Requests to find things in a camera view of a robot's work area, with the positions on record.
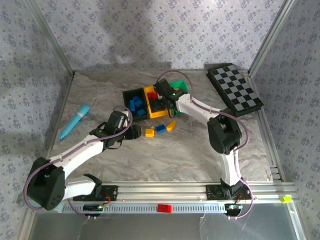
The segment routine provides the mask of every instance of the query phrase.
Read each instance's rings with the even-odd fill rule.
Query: blue lego brick
[[[129,101],[128,108],[130,109],[130,111],[131,111],[132,113],[136,111],[135,101],[134,101],[134,100],[130,100],[130,101]]]
[[[146,111],[143,110],[143,109],[140,109],[139,111],[136,112],[136,114],[137,114],[138,116],[142,116],[142,115],[145,115],[145,114],[146,114]]]
[[[156,126],[155,130],[157,133],[163,133],[164,131],[166,131],[166,127],[165,127],[165,125],[161,124],[159,126]]]
[[[144,103],[140,99],[138,99],[134,102],[135,107],[138,109],[141,108],[143,104]]]

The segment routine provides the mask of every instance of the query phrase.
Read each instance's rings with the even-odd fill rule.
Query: floral wallpaper
[[[37,0],[72,68],[248,69],[284,0]]]
[[[294,6],[254,80],[288,181],[320,239],[320,2]]]
[[[23,0],[0,3],[0,240],[13,239],[21,192],[45,156],[70,80]]]

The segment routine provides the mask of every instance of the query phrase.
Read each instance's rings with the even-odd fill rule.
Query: green block
[[[184,80],[181,81],[172,81],[169,82],[170,86],[173,87],[174,89],[182,89],[184,91],[186,91],[187,93],[189,93],[189,89],[188,86],[186,84],[186,82]]]

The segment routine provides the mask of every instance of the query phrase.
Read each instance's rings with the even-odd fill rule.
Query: purple cable
[[[190,101],[191,101],[191,103],[193,103],[194,105],[196,105],[198,108],[201,108],[202,110],[208,111],[208,112],[210,112],[210,113],[220,114],[220,115],[226,116],[226,117],[228,117],[228,118],[231,118],[232,120],[235,120],[237,123],[239,123],[239,124],[243,127],[243,129],[244,129],[244,131],[245,131],[245,135],[246,135],[245,142],[244,142],[241,146],[235,148],[235,149],[233,150],[234,152],[235,152],[235,151],[238,151],[239,149],[241,149],[241,148],[243,148],[245,145],[247,145],[247,143],[249,142],[249,130],[247,129],[246,125],[245,125],[241,120],[239,120],[238,118],[236,118],[235,116],[233,116],[233,115],[231,115],[231,114],[228,114],[228,113],[225,113],[225,112],[222,112],[222,111],[215,111],[215,110],[206,108],[206,107],[201,106],[200,104],[196,103],[196,102],[192,99],[194,87],[193,87],[193,85],[192,85],[192,83],[191,83],[190,78],[189,78],[185,73],[183,73],[183,72],[181,72],[181,71],[179,71],[179,70],[174,70],[174,69],[173,69],[173,70],[168,70],[168,71],[165,71],[164,73],[162,73],[162,74],[158,77],[158,79],[156,80],[156,82],[158,82],[165,74],[167,74],[167,73],[172,73],[172,72],[182,74],[182,75],[188,80],[188,82],[189,82],[189,84],[190,84],[190,87],[191,87],[191,89],[190,89]],[[237,177],[239,178],[240,182],[242,182],[242,183],[249,189],[249,191],[250,191],[250,196],[251,196],[251,204],[250,204],[250,207],[249,207],[248,211],[247,211],[245,214],[241,215],[241,216],[235,217],[235,218],[242,218],[242,217],[246,216],[246,215],[251,211],[251,209],[252,209],[252,207],[253,207],[253,204],[254,204],[254,195],[253,195],[253,192],[252,192],[252,188],[246,183],[246,181],[242,180],[241,177],[239,176],[239,173],[240,173],[239,160],[236,158],[236,155],[234,155],[234,167],[235,167],[235,171],[236,171]]]
[[[75,152],[79,151],[81,148],[83,148],[83,147],[86,146],[87,144],[94,143],[94,142],[98,142],[98,141],[101,141],[101,140],[107,140],[107,139],[115,138],[115,137],[117,137],[117,136],[125,133],[125,132],[131,127],[132,121],[133,121],[133,116],[132,116],[131,111],[130,111],[127,107],[121,106],[121,105],[115,106],[115,107],[113,108],[113,111],[114,111],[115,109],[117,109],[117,108],[125,108],[125,110],[127,110],[127,111],[129,112],[129,116],[130,116],[129,118],[130,118],[130,120],[129,120],[129,123],[128,123],[128,125],[127,125],[127,127],[126,127],[125,129],[123,129],[122,131],[120,131],[120,132],[118,132],[118,133],[116,133],[116,134],[114,134],[114,135],[105,136],[105,137],[100,137],[100,138],[96,138],[96,139],[89,140],[89,141],[87,141],[86,143],[82,143],[81,145],[77,146],[75,149],[73,149],[73,150],[71,150],[70,152],[66,153],[65,155],[61,156],[61,158],[46,163],[45,165],[37,168],[36,170],[34,170],[34,171],[30,174],[30,176],[26,179],[25,184],[24,184],[24,187],[23,187],[23,198],[24,198],[24,201],[25,201],[26,205],[27,205],[29,208],[31,208],[32,210],[41,210],[41,209],[43,209],[43,207],[35,207],[35,206],[32,206],[32,204],[29,202],[28,196],[27,196],[28,186],[29,186],[29,184],[30,184],[31,179],[32,179],[37,173],[39,173],[42,169],[45,169],[45,168],[47,168],[48,166],[53,165],[53,164],[55,164],[55,163],[57,163],[57,162],[59,162],[59,161],[62,162],[64,159],[70,157],[72,154],[74,154]]]

